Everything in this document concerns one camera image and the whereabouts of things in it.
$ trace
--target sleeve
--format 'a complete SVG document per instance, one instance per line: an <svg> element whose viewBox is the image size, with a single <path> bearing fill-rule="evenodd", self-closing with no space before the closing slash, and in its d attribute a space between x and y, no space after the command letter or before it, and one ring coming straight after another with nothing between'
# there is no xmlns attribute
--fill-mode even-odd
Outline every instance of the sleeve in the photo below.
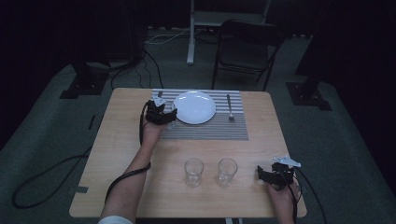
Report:
<svg viewBox="0 0 396 224"><path fill-rule="evenodd" d="M98 224L134 224L125 217L111 216L102 218Z"/></svg>

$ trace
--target dark background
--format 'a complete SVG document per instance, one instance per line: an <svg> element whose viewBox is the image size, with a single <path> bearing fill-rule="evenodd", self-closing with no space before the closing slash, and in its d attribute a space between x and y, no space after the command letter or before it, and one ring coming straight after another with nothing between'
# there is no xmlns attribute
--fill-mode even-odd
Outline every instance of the dark background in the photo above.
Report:
<svg viewBox="0 0 396 224"><path fill-rule="evenodd" d="M131 59L134 49L126 17L137 42L148 26L169 29L190 24L190 1L123 2L0 2L0 147L67 64ZM252 12L257 12L255 4L262 4L253 0L243 5L236 0L196 2L201 10ZM295 35L314 36L296 73L334 85L393 192L395 8L390 0L278 0L272 1L267 19L287 24Z"/></svg>

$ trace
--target fork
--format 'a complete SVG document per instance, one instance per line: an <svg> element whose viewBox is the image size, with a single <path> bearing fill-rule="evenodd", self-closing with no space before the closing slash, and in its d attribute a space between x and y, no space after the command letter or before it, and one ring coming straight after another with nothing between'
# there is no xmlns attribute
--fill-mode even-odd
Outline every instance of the fork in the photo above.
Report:
<svg viewBox="0 0 396 224"><path fill-rule="evenodd" d="M230 116L228 116L228 120L235 120L235 118L233 117L233 111L231 110L230 94L227 94L227 102L228 102L228 108L230 109Z"/></svg>

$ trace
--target table leg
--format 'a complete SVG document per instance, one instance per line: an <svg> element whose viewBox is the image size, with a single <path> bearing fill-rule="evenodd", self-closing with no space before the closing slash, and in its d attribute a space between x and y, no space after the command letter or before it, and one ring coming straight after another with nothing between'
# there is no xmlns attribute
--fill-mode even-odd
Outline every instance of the table leg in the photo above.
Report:
<svg viewBox="0 0 396 224"><path fill-rule="evenodd" d="M189 53L187 55L187 65L193 65L194 64L194 51L195 51L195 37L194 37L194 23L195 23L195 18L194 18L194 0L191 0L191 14L190 14L190 43L189 43Z"/></svg>

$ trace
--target chair leg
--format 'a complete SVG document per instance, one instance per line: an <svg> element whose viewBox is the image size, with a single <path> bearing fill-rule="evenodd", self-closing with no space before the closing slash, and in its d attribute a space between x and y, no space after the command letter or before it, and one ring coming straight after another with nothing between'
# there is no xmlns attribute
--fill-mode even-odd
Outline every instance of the chair leg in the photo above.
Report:
<svg viewBox="0 0 396 224"><path fill-rule="evenodd" d="M214 66L214 68L213 68L212 90L215 89L215 79L216 79L216 76L218 75L218 68L219 68L219 61L216 60L216 61L215 61L215 66Z"/></svg>
<svg viewBox="0 0 396 224"><path fill-rule="evenodd" d="M268 84L268 80L270 79L270 76L271 76L272 67L273 67L273 63L271 63L270 67L268 68L267 76L265 77L264 86L262 87L262 91L265 91L265 89L267 89L267 84Z"/></svg>
<svg viewBox="0 0 396 224"><path fill-rule="evenodd" d="M264 73L265 70L262 70L262 72L259 74L259 76L256 78L256 82L258 82L260 80L260 78L262 77L262 74Z"/></svg>

